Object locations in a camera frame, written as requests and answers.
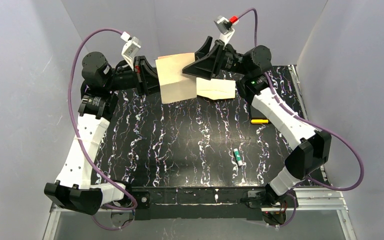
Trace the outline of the cream envelope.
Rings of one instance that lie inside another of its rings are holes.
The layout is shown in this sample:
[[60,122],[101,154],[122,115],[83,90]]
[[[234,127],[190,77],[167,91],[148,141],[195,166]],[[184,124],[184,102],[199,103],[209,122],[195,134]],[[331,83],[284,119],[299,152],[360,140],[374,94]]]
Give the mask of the cream envelope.
[[234,99],[236,97],[236,82],[227,79],[207,80],[196,78],[196,93],[200,97],[211,100]]

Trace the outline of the cream paper letter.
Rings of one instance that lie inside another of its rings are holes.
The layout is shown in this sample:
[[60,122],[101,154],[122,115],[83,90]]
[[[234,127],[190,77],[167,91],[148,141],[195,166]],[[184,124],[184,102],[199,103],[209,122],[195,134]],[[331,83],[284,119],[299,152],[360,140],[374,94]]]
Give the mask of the cream paper letter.
[[183,68],[194,61],[193,52],[162,56],[155,61],[162,104],[197,97],[196,77],[183,73]]

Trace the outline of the green white glue stick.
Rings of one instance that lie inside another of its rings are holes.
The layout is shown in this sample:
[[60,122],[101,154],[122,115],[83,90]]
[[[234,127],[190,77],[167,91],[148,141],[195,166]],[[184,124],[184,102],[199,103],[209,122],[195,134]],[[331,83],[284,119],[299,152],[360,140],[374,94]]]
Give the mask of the green white glue stick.
[[239,150],[237,148],[234,148],[233,149],[233,153],[234,153],[234,156],[235,156],[235,160],[236,160],[237,166],[239,168],[241,168],[244,164],[243,164],[243,161],[242,161],[241,154],[240,154]]

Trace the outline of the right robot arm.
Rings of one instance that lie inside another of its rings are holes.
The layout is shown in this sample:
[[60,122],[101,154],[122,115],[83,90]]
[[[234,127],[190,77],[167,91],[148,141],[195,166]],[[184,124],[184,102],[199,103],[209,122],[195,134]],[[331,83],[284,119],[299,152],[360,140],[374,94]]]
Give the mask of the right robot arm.
[[282,203],[286,195],[312,172],[323,166],[329,158],[332,135],[302,120],[272,88],[268,72],[272,68],[271,51],[258,45],[246,53],[238,53],[230,44],[208,36],[195,52],[195,61],[182,69],[182,73],[210,80],[221,70],[242,74],[236,81],[241,98],[260,111],[284,136],[290,155],[283,169],[267,183],[263,191],[243,199],[263,206]]

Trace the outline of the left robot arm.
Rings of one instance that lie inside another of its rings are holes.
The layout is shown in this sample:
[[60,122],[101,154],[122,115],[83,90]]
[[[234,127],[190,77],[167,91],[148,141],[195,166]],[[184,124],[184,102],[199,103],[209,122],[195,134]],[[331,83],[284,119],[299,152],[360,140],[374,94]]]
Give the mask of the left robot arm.
[[66,161],[56,177],[47,183],[44,194],[58,207],[87,215],[111,202],[129,204],[125,196],[131,187],[125,181],[93,184],[94,162],[101,141],[110,126],[118,104],[117,91],[136,89],[139,96],[160,91],[156,68],[143,55],[111,67],[101,52],[90,52],[82,60],[81,103],[75,120],[74,136]]

